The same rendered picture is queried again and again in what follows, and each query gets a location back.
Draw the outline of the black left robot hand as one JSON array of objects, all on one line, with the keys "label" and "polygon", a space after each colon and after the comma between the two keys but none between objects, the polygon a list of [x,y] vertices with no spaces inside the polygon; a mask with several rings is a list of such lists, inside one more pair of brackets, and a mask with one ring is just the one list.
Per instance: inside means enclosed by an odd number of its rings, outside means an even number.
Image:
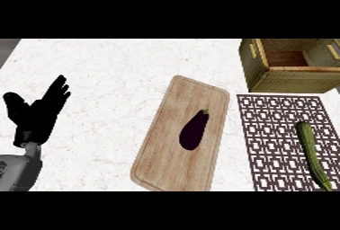
[{"label": "black left robot hand", "polygon": [[23,148],[29,142],[41,145],[47,141],[69,96],[63,75],[56,78],[43,98],[32,104],[16,93],[4,93],[7,117],[16,124],[13,146]]}]

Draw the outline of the brown patterned placemat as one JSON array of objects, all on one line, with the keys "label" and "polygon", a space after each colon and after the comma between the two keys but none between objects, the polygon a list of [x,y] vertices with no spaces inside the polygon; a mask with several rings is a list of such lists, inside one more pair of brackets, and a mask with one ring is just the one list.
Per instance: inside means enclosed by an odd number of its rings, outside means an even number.
[{"label": "brown patterned placemat", "polygon": [[316,156],[340,191],[340,136],[316,96],[236,96],[254,189],[257,191],[318,191],[307,171],[306,156],[295,134],[304,121],[313,130]]}]

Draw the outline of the olive wicker basket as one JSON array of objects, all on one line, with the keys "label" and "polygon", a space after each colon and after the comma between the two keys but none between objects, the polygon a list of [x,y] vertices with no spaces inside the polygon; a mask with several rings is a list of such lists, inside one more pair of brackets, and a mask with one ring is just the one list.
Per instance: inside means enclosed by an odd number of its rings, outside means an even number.
[{"label": "olive wicker basket", "polygon": [[340,39],[242,39],[250,93],[327,93],[340,86]]}]

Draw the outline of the green squash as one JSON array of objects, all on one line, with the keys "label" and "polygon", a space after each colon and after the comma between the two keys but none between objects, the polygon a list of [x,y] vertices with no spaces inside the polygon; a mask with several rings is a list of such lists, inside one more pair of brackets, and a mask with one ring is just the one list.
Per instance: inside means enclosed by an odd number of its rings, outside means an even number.
[{"label": "green squash", "polygon": [[313,130],[307,122],[298,121],[295,123],[295,133],[300,141],[300,145],[304,151],[306,159],[307,159],[307,169],[313,178],[313,181],[319,185],[319,187],[331,191],[332,185],[329,182],[329,178],[321,168],[319,159],[316,156],[316,147],[313,141]]}]

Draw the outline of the wooden cutting board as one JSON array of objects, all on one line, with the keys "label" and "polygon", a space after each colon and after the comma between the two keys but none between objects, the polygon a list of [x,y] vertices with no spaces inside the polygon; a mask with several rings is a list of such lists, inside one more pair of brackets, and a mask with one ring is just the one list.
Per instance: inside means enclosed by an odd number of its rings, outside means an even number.
[{"label": "wooden cutting board", "polygon": [[[210,189],[227,107],[226,90],[173,77],[131,167],[139,186],[162,191]],[[208,110],[202,141],[189,151],[179,144],[179,133],[201,110]]]}]

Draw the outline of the dark purple eggplant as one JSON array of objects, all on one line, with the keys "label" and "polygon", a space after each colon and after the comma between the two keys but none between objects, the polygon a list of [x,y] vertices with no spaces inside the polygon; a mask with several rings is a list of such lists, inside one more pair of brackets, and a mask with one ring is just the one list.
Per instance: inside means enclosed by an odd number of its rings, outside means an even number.
[{"label": "dark purple eggplant", "polygon": [[208,117],[208,110],[199,110],[180,130],[179,144],[189,151],[192,151],[201,143]]}]

